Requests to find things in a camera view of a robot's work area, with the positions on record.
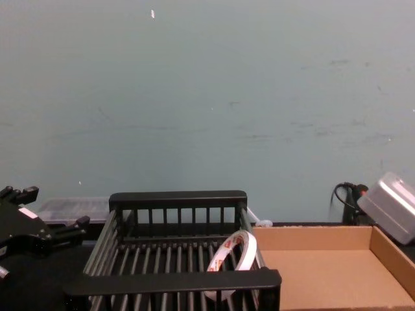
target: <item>gray wall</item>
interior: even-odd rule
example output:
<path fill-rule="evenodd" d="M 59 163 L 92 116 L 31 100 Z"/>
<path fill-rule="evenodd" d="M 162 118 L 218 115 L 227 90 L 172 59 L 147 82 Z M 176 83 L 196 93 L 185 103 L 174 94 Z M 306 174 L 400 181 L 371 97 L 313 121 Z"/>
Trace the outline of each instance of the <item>gray wall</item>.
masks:
<path fill-rule="evenodd" d="M 415 184 L 414 29 L 403 0 L 0 0 L 0 183 L 327 220 L 338 182 Z"/>

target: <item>clear plastic container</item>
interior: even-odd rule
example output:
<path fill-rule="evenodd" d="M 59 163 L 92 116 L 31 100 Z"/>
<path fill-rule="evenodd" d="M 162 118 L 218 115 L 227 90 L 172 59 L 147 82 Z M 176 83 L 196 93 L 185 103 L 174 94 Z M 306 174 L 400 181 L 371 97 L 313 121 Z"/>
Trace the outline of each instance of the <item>clear plastic container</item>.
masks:
<path fill-rule="evenodd" d="M 402 244 L 415 238 L 415 190 L 394 173 L 386 173 L 357 203 Z"/>
<path fill-rule="evenodd" d="M 54 198 L 42 204 L 38 216 L 46 224 L 72 224 L 82 216 L 89 216 L 91 224 L 103 224 L 109 213 L 109 197 Z"/>

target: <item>dish rack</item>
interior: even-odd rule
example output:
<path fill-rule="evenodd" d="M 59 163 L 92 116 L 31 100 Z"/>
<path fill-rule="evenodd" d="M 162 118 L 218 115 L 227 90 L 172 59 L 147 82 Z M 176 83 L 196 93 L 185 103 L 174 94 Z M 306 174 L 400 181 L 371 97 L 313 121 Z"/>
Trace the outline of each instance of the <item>dish rack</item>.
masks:
<path fill-rule="evenodd" d="M 221 271 L 206 272 L 228 236 L 240 229 L 252 233 L 246 203 L 238 190 L 113 194 L 84 273 L 64 286 L 66 310 L 279 310 L 281 277 L 265 267 L 259 250 L 250 271 L 233 270 L 241 256 L 236 247 Z M 225 210 L 233 212 L 231 221 Z M 184 212 L 191 222 L 183 222 Z M 204 223 L 196 222 L 200 212 Z M 162 222 L 153 221 L 155 214 Z M 175 222 L 168 220 L 172 215 Z M 216 301 L 206 290 L 216 291 Z M 222 301 L 222 290 L 235 292 Z"/>

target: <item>tape roll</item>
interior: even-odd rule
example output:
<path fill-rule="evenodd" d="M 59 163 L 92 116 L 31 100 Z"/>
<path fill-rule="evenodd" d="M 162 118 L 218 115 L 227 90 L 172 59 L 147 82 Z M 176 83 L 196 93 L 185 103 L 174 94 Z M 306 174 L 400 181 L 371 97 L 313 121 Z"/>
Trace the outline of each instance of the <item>tape roll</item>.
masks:
<path fill-rule="evenodd" d="M 238 244 L 243 244 L 243 250 L 241 259 L 235 270 L 249 270 L 254 263 L 255 255 L 257 253 L 257 240 L 248 231 L 239 230 L 227 238 L 218 248 L 207 267 L 207 271 L 219 271 L 226 256 L 228 256 L 231 250 Z M 222 300 L 228 298 L 234 291 L 235 290 L 223 290 L 221 295 Z M 204 293 L 206 297 L 216 301 L 216 292 L 205 291 Z"/>

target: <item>cardboard box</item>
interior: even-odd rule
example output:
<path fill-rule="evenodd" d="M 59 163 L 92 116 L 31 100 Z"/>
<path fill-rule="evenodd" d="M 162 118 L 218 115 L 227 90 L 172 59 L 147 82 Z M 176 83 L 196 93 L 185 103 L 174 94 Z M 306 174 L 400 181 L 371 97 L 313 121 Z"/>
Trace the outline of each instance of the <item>cardboard box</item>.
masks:
<path fill-rule="evenodd" d="M 376 227 L 254 228 L 280 310 L 415 310 L 415 264 Z"/>

